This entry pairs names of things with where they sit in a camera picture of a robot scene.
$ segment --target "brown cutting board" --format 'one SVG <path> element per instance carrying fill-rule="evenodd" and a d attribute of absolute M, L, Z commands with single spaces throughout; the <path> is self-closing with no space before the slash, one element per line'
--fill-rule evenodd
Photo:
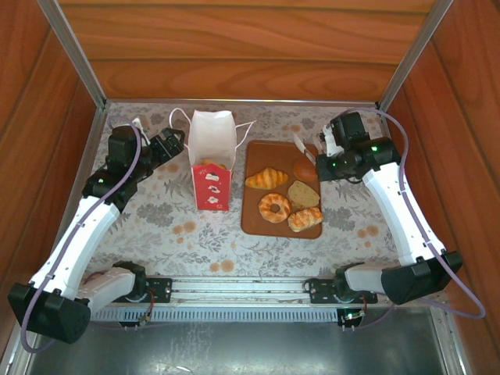
<path fill-rule="evenodd" d="M 313 145 L 306 145 L 314 156 L 317 150 Z M 279 193 L 285 197 L 288 195 L 288 188 L 296 181 L 293 174 L 294 161 L 303 157 L 303 154 L 291 142 L 279 141 L 251 141 L 247 146 L 247 162 L 245 167 L 245 179 L 264 170 L 267 167 L 280 170 L 288 175 L 288 181 L 273 190 L 254 189 L 246 187 L 243 190 L 243 207 L 241 212 L 241 229 L 246 234 L 258 234 L 261 236 L 291 237 L 291 238 L 318 238 L 323 227 L 321 224 L 312 228 L 295 233 L 288 226 L 288 221 L 273 224 L 264 220 L 259 212 L 259 202 L 264 195 L 269 193 Z M 320 181 L 308 182 L 316 193 L 320 195 Z"/>

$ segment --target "bread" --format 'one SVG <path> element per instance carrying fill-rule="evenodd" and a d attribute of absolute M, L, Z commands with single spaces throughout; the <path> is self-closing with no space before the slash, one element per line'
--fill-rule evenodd
<path fill-rule="evenodd" d="M 301 232 L 305 229 L 314 227 L 323 221 L 323 214 L 317 207 L 303 209 L 302 211 L 292 213 L 288 217 L 288 226 L 294 232 Z"/>
<path fill-rule="evenodd" d="M 245 185 L 249 188 L 271 190 L 287 181 L 288 175 L 285 172 L 274 170 L 273 168 L 265 168 L 254 176 L 247 178 Z"/>
<path fill-rule="evenodd" d="M 318 179 L 316 166 L 305 156 L 294 161 L 294 176 L 304 182 L 313 182 Z"/>
<path fill-rule="evenodd" d="M 223 170 L 227 170 L 226 166 L 223 165 L 223 164 L 217 164 L 216 162 L 214 162 L 213 160 L 211 159 L 203 159 L 202 160 L 202 166 L 206 166 L 208 164 L 215 164 L 216 166 L 218 166 L 219 168 L 222 168 Z"/>
<path fill-rule="evenodd" d="M 278 205 L 280 211 L 271 211 L 272 205 Z M 259 212 L 264 220 L 270 221 L 271 223 L 281 223 L 290 215 L 290 202 L 281 194 L 270 193 L 260 200 Z"/>
<path fill-rule="evenodd" d="M 318 193 L 301 181 L 295 181 L 288 188 L 288 199 L 298 209 L 308 209 L 320 203 Z"/>

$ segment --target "paper bag handle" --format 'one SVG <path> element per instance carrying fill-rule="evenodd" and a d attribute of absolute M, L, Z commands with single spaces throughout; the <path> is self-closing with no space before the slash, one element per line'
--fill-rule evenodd
<path fill-rule="evenodd" d="M 191 127 L 191 120 L 189 119 L 188 115 L 186 114 L 186 112 L 185 112 L 182 108 L 174 108 L 174 109 L 172 109 L 172 112 L 170 112 L 170 116 L 169 116 L 169 125 L 170 125 L 170 127 L 173 129 L 173 126 L 172 126 L 172 116 L 173 116 L 173 114 L 175 113 L 175 111 L 181 111 L 181 112 L 182 112 L 182 114 L 184 115 L 184 117 L 186 118 L 186 120 L 189 122 L 189 127 Z M 246 127 L 246 126 L 248 125 L 248 129 L 247 129 L 247 131 L 245 132 L 245 135 L 244 135 L 243 139 L 241 140 L 241 142 L 240 142 L 240 143 L 238 143 L 238 144 L 236 145 L 236 148 L 240 147 L 240 146 L 241 146 L 241 144 L 242 144 L 243 142 L 245 142 L 245 139 L 246 139 L 246 137 L 247 137 L 247 135 L 248 135 L 248 132 L 250 131 L 250 129 L 252 129 L 252 125 L 253 125 L 256 121 L 257 121 L 257 120 L 254 120 L 254 121 L 252 121 L 252 122 L 250 122 L 250 123 L 241 123 L 240 125 L 236 125 L 236 128 L 237 128 L 237 129 L 238 129 L 239 127 Z M 189 149 L 188 145 L 186 145 L 185 143 L 184 143 L 184 147 L 185 147 L 185 148 L 187 148 L 187 149 Z"/>

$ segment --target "floral tablecloth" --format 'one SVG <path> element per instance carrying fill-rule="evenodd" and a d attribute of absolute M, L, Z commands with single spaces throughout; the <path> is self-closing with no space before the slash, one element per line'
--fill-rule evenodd
<path fill-rule="evenodd" d="M 311 277 L 331 275 L 335 268 L 358 261 L 396 264 L 391 233 L 374 198 L 364 184 L 321 184 L 323 233 L 316 240 L 262 237 L 240 227 L 246 145 L 253 139 L 291 141 L 295 132 L 312 140 L 322 126 L 343 108 L 242 104 L 134 104 L 113 103 L 109 114 L 130 118 L 144 115 L 149 137 L 168 127 L 177 106 L 191 117 L 193 110 L 230 110 L 236 123 L 257 120 L 238 149 L 231 185 L 229 212 L 198 211 L 188 153 L 160 166 L 139 184 L 120 218 L 104 236 L 87 271 L 108 269 L 118 260 L 132 260 L 149 274 L 165 276 Z M 371 112 L 362 113 L 372 137 L 380 123 Z M 174 127 L 188 133 L 178 112 Z M 94 170 L 104 163 L 110 130 L 105 128 Z"/>

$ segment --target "metal floor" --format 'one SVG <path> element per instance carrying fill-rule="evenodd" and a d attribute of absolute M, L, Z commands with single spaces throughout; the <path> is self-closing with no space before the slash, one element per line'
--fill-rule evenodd
<path fill-rule="evenodd" d="M 384 310 L 370 309 L 366 322 Z M 139 332 L 89 327 L 73 345 L 32 357 L 29 374 L 439 374 L 427 308 L 396 309 L 378 326 L 331 323 L 168 323 Z"/>

